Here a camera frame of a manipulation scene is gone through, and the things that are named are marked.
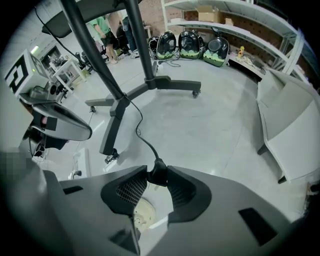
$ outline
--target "yellow figurine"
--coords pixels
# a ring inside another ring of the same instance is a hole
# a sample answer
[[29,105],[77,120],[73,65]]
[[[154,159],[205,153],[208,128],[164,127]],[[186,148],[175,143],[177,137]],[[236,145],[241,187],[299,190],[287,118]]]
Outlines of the yellow figurine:
[[240,47],[240,51],[238,53],[238,58],[241,58],[244,55],[245,48],[243,46]]

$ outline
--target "black cable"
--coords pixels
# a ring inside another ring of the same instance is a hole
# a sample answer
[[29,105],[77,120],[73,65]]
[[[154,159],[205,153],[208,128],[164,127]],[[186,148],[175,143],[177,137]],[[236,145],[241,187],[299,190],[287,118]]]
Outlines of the black cable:
[[82,171],[80,171],[80,170],[75,171],[75,172],[73,173],[73,175],[72,175],[72,179],[73,179],[73,180],[75,179],[75,175],[82,176]]
[[35,10],[35,15],[37,16],[37,18],[39,19],[39,21],[43,24],[43,26],[48,30],[48,32],[50,33],[51,36],[53,36],[53,38],[59,43],[59,45],[61,45],[66,51],[68,51],[72,56],[74,56],[81,64],[85,65],[85,63],[78,58],[76,55],[74,55],[67,47],[65,47],[63,45],[62,42],[60,42],[60,40],[54,35],[52,34],[51,30],[48,28],[48,26],[42,21],[42,19],[39,17],[38,13],[37,13],[37,7],[34,6],[34,10]]
[[[52,34],[52,32],[50,31],[50,29],[48,28],[48,26],[47,26],[47,25],[41,20],[41,18],[38,16],[37,8],[36,8],[36,7],[34,7],[34,10],[35,10],[35,14],[36,14],[37,18],[40,20],[40,22],[43,24],[43,26],[48,30],[48,32],[50,33],[50,35],[53,36],[53,38],[54,38],[66,51],[68,51],[70,54],[72,54],[77,60],[79,60],[79,61],[82,63],[82,60],[81,60],[81,59],[78,59],[78,57],[77,57],[76,55],[74,55],[67,47],[65,47],[65,46],[63,45],[62,42],[59,41],[59,39],[58,39],[56,36],[54,36],[54,35]],[[103,74],[103,73],[101,73],[101,72],[98,72],[98,71],[95,70],[94,68],[93,68],[93,70],[94,70],[95,72],[97,72],[98,74],[104,76],[104,78],[106,78],[106,79],[110,82],[110,84],[111,84],[113,87],[115,87],[115,88],[119,91],[119,93],[121,93],[122,96],[124,96],[124,97],[125,97],[132,105],[134,105],[134,107],[139,111],[140,116],[141,116],[141,120],[140,120],[140,122],[137,124],[137,126],[136,126],[136,128],[135,128],[135,134],[138,136],[139,139],[141,139],[144,143],[146,143],[146,144],[150,147],[150,149],[151,149],[152,152],[154,153],[155,158],[158,159],[158,158],[159,158],[159,155],[158,155],[156,149],[151,145],[151,143],[149,143],[146,139],[144,139],[143,137],[141,137],[141,130],[139,129],[139,125],[140,125],[141,122],[143,121],[144,116],[142,115],[142,112],[140,111],[140,109],[136,106],[136,104],[134,104],[134,103],[131,101],[131,99],[128,98],[128,96],[127,96],[125,93],[123,93],[121,90],[119,90],[119,89],[117,88],[118,86],[116,86],[116,85],[113,83],[113,81],[111,81],[111,79],[109,79],[109,77],[107,77],[105,74]]]
[[174,62],[176,62],[176,61],[193,61],[193,59],[180,59],[180,52],[179,52],[179,50],[177,49],[175,52],[174,52],[174,54],[173,54],[175,57],[176,57],[176,59],[167,59],[167,60],[165,60],[165,61],[163,61],[164,63],[166,63],[166,64],[168,64],[169,66],[171,66],[171,67],[174,67],[174,68],[179,68],[179,67],[181,67],[181,65],[180,64],[178,64],[178,63],[174,63]]
[[142,115],[140,109],[136,106],[136,104],[134,104],[134,103],[128,98],[127,95],[124,94],[124,97],[125,97],[128,101],[130,101],[130,103],[131,103],[132,105],[134,105],[134,107],[139,111],[140,116],[141,116],[141,120],[140,120],[140,122],[138,123],[138,125],[137,125],[136,128],[135,128],[135,134],[136,134],[144,143],[146,143],[146,144],[151,148],[152,152],[154,153],[155,158],[158,159],[158,158],[159,158],[159,155],[158,155],[156,149],[155,149],[147,140],[145,140],[143,137],[141,137],[141,131],[140,131],[140,129],[139,129],[139,125],[140,125],[141,122],[143,121],[144,116]]

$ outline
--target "cable on floor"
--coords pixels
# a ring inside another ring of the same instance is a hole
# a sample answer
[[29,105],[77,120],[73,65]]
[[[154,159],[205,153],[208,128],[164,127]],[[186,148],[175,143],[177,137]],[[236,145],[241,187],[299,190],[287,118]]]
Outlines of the cable on floor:
[[51,30],[48,28],[48,26],[42,21],[42,19],[39,17],[38,12],[37,12],[37,7],[34,6],[34,11],[35,11],[35,15],[37,16],[37,18],[39,19],[39,21],[43,24],[43,26],[48,30],[48,32],[50,33],[51,36],[53,36],[53,38],[59,43],[59,45],[61,45],[67,52],[69,52],[72,56],[74,56],[81,64],[85,65],[85,63],[78,58],[76,55],[73,54],[73,52],[71,52],[67,47],[64,46],[64,44],[62,42],[60,42],[60,40],[54,35],[52,34]]
[[173,55],[176,57],[176,59],[167,59],[167,60],[164,60],[164,61],[163,61],[164,63],[168,64],[169,66],[171,66],[171,67],[173,67],[173,68],[179,68],[179,67],[181,67],[180,64],[174,63],[174,62],[176,62],[176,61],[187,61],[187,62],[193,61],[193,59],[181,59],[180,52],[179,52],[178,49],[174,52]]

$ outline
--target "caster wheel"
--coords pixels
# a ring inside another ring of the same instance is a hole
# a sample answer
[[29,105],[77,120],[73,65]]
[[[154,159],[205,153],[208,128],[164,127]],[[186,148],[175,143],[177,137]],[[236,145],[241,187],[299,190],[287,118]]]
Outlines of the caster wheel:
[[199,96],[199,94],[201,93],[201,90],[197,90],[197,91],[193,91],[192,92],[192,95],[193,95],[193,97],[196,99],[196,98],[198,98],[198,96]]
[[91,106],[89,113],[91,113],[91,112],[96,113],[96,111],[97,111],[96,108],[94,106]]
[[112,151],[112,155],[113,155],[113,158],[114,158],[114,159],[118,159],[119,156],[120,156],[120,155],[118,154],[118,151],[117,151],[115,148],[114,148],[113,151]]
[[104,162],[108,165],[108,164],[110,164],[112,161],[118,159],[119,156],[120,156],[120,155],[118,154],[117,150],[114,148],[114,149],[112,150],[112,154],[111,154],[111,155],[108,155],[108,156],[106,157],[106,159],[104,160]]

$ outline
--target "white table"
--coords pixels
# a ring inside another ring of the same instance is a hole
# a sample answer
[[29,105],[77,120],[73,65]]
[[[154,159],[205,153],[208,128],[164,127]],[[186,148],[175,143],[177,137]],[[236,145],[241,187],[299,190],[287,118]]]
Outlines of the white table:
[[[70,89],[70,85],[72,84],[73,79],[75,79],[77,76],[74,75],[74,77],[71,77],[67,71],[69,71],[70,67],[73,67],[75,71],[79,74],[79,76],[82,78],[83,81],[87,81],[86,77],[82,74],[81,69],[77,66],[75,61],[73,59],[69,59],[66,63],[64,63],[54,74],[53,76],[56,77],[59,82],[71,93],[73,94],[74,91]],[[66,75],[66,77],[69,79],[67,83],[65,83],[60,75]]]

